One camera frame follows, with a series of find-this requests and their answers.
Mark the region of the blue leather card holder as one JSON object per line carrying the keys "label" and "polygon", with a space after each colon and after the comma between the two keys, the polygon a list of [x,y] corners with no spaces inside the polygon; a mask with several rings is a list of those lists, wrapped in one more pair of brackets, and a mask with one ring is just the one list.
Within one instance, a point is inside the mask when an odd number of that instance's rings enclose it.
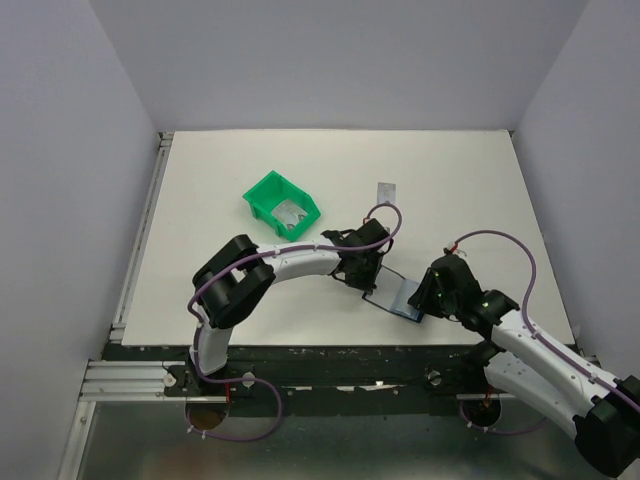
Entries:
{"label": "blue leather card holder", "polygon": [[365,302],[414,323],[422,321],[423,313],[408,303],[409,298],[418,290],[418,282],[382,266],[375,285],[371,293],[362,295]]}

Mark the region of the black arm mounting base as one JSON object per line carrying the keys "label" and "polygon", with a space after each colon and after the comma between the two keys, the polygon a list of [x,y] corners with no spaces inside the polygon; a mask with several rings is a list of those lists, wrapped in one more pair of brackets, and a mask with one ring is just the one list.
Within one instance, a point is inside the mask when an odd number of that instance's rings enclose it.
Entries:
{"label": "black arm mounting base", "polygon": [[167,397],[230,403],[234,416],[454,415],[497,389],[479,346],[233,346],[206,382],[185,362],[169,367]]}

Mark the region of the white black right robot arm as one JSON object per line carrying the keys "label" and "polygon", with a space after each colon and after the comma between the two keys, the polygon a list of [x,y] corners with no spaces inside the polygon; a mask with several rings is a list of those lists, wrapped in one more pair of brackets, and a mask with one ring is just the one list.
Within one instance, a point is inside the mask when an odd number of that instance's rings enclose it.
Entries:
{"label": "white black right robot arm", "polygon": [[480,357],[464,362],[469,390],[507,392],[561,428],[601,474],[617,477],[639,458],[639,380],[605,371],[526,319],[524,306],[499,290],[484,290],[454,254],[435,260],[411,307],[452,317],[482,337]]}

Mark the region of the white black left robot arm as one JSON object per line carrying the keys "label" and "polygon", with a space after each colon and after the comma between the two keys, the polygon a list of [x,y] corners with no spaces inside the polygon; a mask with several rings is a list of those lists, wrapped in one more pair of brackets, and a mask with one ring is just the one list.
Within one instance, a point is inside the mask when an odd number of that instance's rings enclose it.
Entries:
{"label": "white black left robot arm", "polygon": [[271,286],[329,276],[370,293],[386,254],[382,248],[392,245],[392,235],[376,219],[356,230],[326,230],[310,242],[260,246],[246,234],[233,237],[192,278],[188,311],[198,318],[198,327],[188,384],[201,395],[220,387],[233,328],[248,318]]}

